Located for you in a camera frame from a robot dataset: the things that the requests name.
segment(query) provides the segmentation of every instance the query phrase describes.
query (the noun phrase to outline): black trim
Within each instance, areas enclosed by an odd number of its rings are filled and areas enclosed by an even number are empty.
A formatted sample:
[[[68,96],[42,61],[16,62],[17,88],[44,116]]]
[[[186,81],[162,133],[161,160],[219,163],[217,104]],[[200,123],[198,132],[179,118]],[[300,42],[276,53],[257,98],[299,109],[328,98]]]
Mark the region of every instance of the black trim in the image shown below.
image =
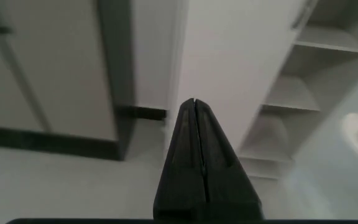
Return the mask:
[[[0,146],[30,151],[122,160],[116,141],[0,128]]]
[[[163,109],[155,108],[144,108],[140,106],[134,106],[132,109],[132,114],[135,118],[142,119],[153,119],[153,120],[164,120],[167,117],[167,111]]]
[[[135,104],[132,2],[97,0],[95,3],[120,157],[124,159],[135,126],[131,106]]]

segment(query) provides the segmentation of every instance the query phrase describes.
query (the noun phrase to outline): black edge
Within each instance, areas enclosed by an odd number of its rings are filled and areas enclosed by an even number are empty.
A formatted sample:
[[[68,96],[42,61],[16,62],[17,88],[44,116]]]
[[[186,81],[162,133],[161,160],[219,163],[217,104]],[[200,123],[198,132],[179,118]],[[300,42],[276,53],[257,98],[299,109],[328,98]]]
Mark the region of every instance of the black edge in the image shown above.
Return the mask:
[[[193,99],[179,109],[153,205],[154,220],[198,220],[205,191]]]
[[[12,149],[121,160],[116,141],[0,128],[0,146]]]
[[[120,158],[124,160],[134,130],[135,105],[131,1],[97,0],[96,10],[102,49],[112,99],[112,112],[119,138]]]
[[[167,111],[163,109],[134,106],[132,110],[133,110],[132,113],[135,116],[135,118],[162,121],[167,117]]]

